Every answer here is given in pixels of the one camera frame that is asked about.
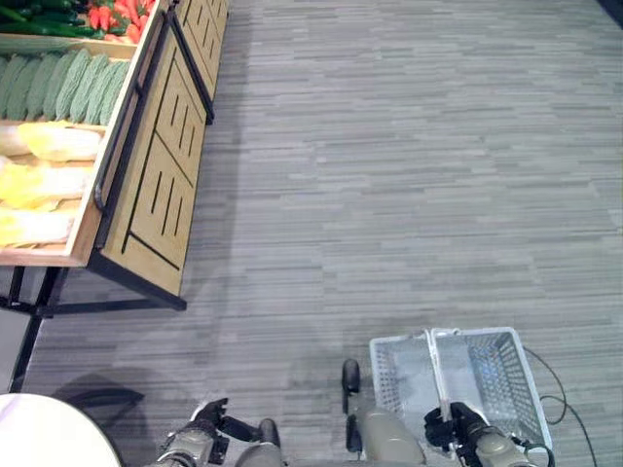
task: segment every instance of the black wire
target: black wire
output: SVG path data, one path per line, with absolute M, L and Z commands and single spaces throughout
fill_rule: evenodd
M 561 412 L 560 416 L 558 418 L 556 418 L 554 421 L 548 420 L 547 418 L 545 418 L 545 421 L 549 425 L 558 425 L 565 418 L 565 415 L 567 414 L 567 406 L 568 406 L 568 404 L 567 404 L 567 393 L 565 392 L 565 388 L 563 387 L 563 383 L 561 382 L 561 379 L 558 377 L 558 375 L 556 375 L 556 372 L 554 371 L 554 369 L 552 367 L 550 367 L 547 364 L 547 362 L 545 360 L 543 360 L 543 358 L 538 353 L 530 350 L 525 345 L 524 345 L 524 350 L 527 353 L 529 353 L 532 357 L 534 357 L 536 360 L 538 360 L 541 363 L 541 365 L 543 365 L 547 370 L 549 370 L 549 373 L 552 374 L 552 377 L 554 377 L 554 379 L 558 383 L 558 387 L 561 389 L 561 394 L 563 395 L 563 411 Z
M 591 452 L 591 457 L 593 458 L 593 465 L 595 467 L 597 467 L 597 458 L 595 457 L 595 451 L 593 450 L 593 443 L 591 443 L 591 438 L 588 436 L 588 432 L 586 431 L 586 426 L 584 426 L 584 422 L 582 421 L 582 418 L 580 417 L 579 413 L 575 411 L 575 409 L 571 406 L 571 404 L 568 404 L 567 402 L 565 402 L 560 397 L 545 395 L 545 396 L 541 396 L 540 399 L 541 399 L 541 401 L 543 399 L 554 399 L 555 401 L 558 401 L 561 404 L 565 404 L 565 406 L 567 407 L 568 411 L 573 413 L 573 416 L 575 417 L 575 419 L 579 423 L 580 428 L 582 428 L 582 433 L 584 433 L 584 438 L 586 439 L 586 444 L 588 445 L 588 450 Z
M 553 400 L 555 400 L 557 402 L 560 402 L 563 405 L 563 411 L 561 412 L 561 415 L 557 419 L 555 419 L 554 421 L 550 421 L 547 418 L 545 418 L 545 421 L 547 421 L 547 423 L 549 425 L 557 425 L 557 424 L 559 424 L 565 418 L 565 415 L 567 414 L 567 409 L 568 409 L 573 414 L 573 416 L 577 420 L 578 424 L 580 425 L 580 428 L 582 429 L 582 433 L 584 433 L 584 439 L 586 439 L 586 444 L 588 445 L 588 450 L 591 452 L 591 457 L 593 458 L 593 466 L 594 467 L 598 467 L 598 465 L 597 465 L 597 457 L 595 456 L 595 450 L 593 449 L 593 443 L 591 443 L 591 438 L 588 436 L 588 432 L 586 431 L 586 426 L 584 426 L 584 422 L 582 421 L 582 418 L 580 417 L 579 413 L 571 406 L 571 404 L 569 404 L 567 402 L 567 393 L 565 392 L 565 388 L 563 387 L 563 384 L 561 383 L 560 378 L 558 377 L 556 372 L 552 369 L 552 367 L 550 367 L 547 364 L 547 362 L 545 360 L 543 360 L 543 358 L 540 355 L 538 355 L 536 352 L 530 350 L 529 348 L 527 348 L 525 346 L 524 346 L 524 350 L 527 353 L 529 353 L 530 355 L 532 355 L 536 360 L 538 360 L 547 370 L 549 370 L 549 373 L 552 374 L 552 377 L 554 377 L 554 379 L 558 383 L 558 387 L 560 387 L 560 389 L 561 389 L 561 394 L 563 396 L 562 399 L 560 397 L 558 397 L 558 396 L 551 396 L 549 394 L 546 394 L 546 395 L 541 396 L 539 398 L 541 401 L 543 401 L 544 399 L 553 399 Z M 551 450 L 548 449 L 547 447 L 545 447 L 545 448 L 547 449 L 548 454 L 550 454 Z
M 524 454 L 528 454 L 531 450 L 541 448 L 547 451 L 547 467 L 556 467 L 556 460 L 554 459 L 554 452 L 547 448 L 545 445 L 533 445 L 530 443 L 522 444 L 524 447 Z

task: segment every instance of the red chili pepper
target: red chili pepper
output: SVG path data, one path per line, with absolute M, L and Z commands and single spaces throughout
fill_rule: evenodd
M 138 19 L 138 13 L 136 12 L 136 4 L 134 0 L 128 0 L 127 2 L 129 18 L 132 20 L 136 26 L 140 27 L 140 20 Z
M 114 5 L 114 10 L 116 12 L 121 13 L 124 17 L 129 18 L 129 10 L 128 7 L 121 2 L 121 0 L 117 0 Z
M 99 27 L 99 9 L 97 7 L 93 7 L 89 10 L 89 24 L 93 29 Z
M 138 41 L 140 41 L 140 29 L 138 29 L 136 24 L 129 24 L 126 34 L 134 44 L 138 44 Z
M 147 15 L 143 15 L 138 20 L 140 21 L 140 31 L 143 32 L 145 30 L 145 26 L 147 25 L 149 17 Z
M 110 28 L 110 16 L 112 12 L 108 7 L 99 7 L 99 24 L 104 31 Z

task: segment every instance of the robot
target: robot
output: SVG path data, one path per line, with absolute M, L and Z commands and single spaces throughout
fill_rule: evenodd
M 359 365 L 347 360 L 342 369 L 343 409 L 347 416 L 347 449 L 365 460 L 307 462 L 318 467 L 414 467 L 427 465 L 420 444 L 405 425 L 385 409 L 360 395 Z M 207 467 L 225 461 L 229 438 L 255 443 L 236 467 L 285 467 L 274 421 L 267 418 L 254 427 L 225 415 L 227 399 L 210 402 L 191 421 L 171 433 L 159 459 L 147 467 Z M 454 448 L 462 465 L 469 467 L 538 467 L 527 454 L 532 445 L 505 436 L 462 402 L 451 404 L 452 419 L 444 421 L 436 408 L 424 418 L 427 440 L 444 451 Z M 524 447 L 521 452 L 518 446 Z M 548 467 L 554 457 L 548 450 Z

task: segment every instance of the black metal frame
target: black metal frame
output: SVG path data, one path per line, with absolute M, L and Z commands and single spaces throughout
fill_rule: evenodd
M 150 34 L 152 37 L 157 36 L 155 39 L 155 46 L 152 51 L 147 50 L 145 55 L 152 53 L 151 59 L 147 68 L 138 66 L 134 70 L 133 75 L 130 77 L 130 89 L 125 96 L 125 100 L 122 104 L 122 109 L 127 110 L 130 106 L 130 101 L 134 93 L 138 95 L 135 111 L 131 117 L 131 121 L 128 126 L 128 132 L 126 133 L 123 149 L 119 155 L 119 160 L 114 167 L 112 173 L 112 180 L 108 190 L 107 196 L 104 194 L 104 185 L 111 171 L 113 159 L 115 155 L 115 148 L 118 147 L 122 137 L 122 126 L 124 121 L 115 122 L 115 127 L 111 133 L 111 144 L 108 145 L 108 149 L 102 159 L 102 164 L 95 177 L 93 200 L 95 206 L 101 212 L 101 221 L 95 237 L 91 256 L 86 269 L 92 271 L 106 279 L 117 282 L 124 285 L 133 292 L 136 292 L 143 296 L 142 299 L 133 300 L 117 300 L 108 302 L 86 302 L 76 304 L 60 304 L 60 294 L 62 288 L 67 279 L 70 268 L 68 267 L 47 267 L 37 299 L 34 304 L 23 302 L 20 298 L 21 286 L 25 273 L 24 266 L 15 266 L 13 270 L 13 277 L 11 280 L 11 286 L 8 296 L 0 296 L 0 308 L 6 308 L 12 311 L 26 313 L 30 315 L 30 322 L 26 330 L 24 340 L 21 345 L 21 351 L 19 353 L 18 361 L 14 370 L 13 381 L 11 383 L 11 392 L 20 392 L 23 385 L 26 369 L 34 349 L 34 345 L 39 333 L 39 328 L 44 318 L 52 318 L 58 314 L 73 314 L 73 313 L 90 313 L 101 311 L 117 311 L 127 309 L 146 309 L 146 308 L 172 308 L 175 310 L 186 309 L 186 302 L 176 295 L 169 293 L 167 290 L 159 287 L 148 280 L 140 277 L 139 275 L 125 269 L 113 261 L 109 260 L 101 254 L 101 249 L 106 243 L 110 228 L 112 225 L 113 213 L 117 206 L 119 196 L 121 193 L 122 185 L 126 175 L 126 171 L 129 164 L 129 159 L 134 146 L 134 140 L 138 132 L 141 117 L 143 115 L 147 96 L 149 94 L 150 87 L 154 81 L 156 67 L 160 61 L 163 53 L 165 36 L 170 29 L 175 35 L 179 44 L 180 52 L 184 60 L 186 61 L 191 73 L 191 77 L 202 100 L 202 104 L 207 113 L 207 125 L 211 125 L 214 120 L 214 109 L 212 106 L 212 100 L 205 84 L 203 83 L 201 74 L 192 60 L 190 49 L 184 40 L 182 34 L 181 24 L 174 12 L 174 8 L 177 3 L 173 0 L 171 6 L 166 13 L 163 13 L 162 22 L 152 28 Z

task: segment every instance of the yellow vegetable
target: yellow vegetable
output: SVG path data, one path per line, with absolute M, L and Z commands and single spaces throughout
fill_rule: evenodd
M 101 136 L 94 131 L 67 128 L 65 121 L 22 124 L 19 137 L 37 158 L 46 161 L 93 161 Z
M 0 125 L 0 154 L 9 157 L 30 154 L 28 146 L 19 137 L 17 125 Z
M 12 163 L 0 158 L 0 199 L 11 207 L 54 209 L 51 201 L 81 198 L 91 170 Z
M 33 212 L 0 207 L 0 247 L 30 243 L 62 243 L 73 217 L 59 212 Z

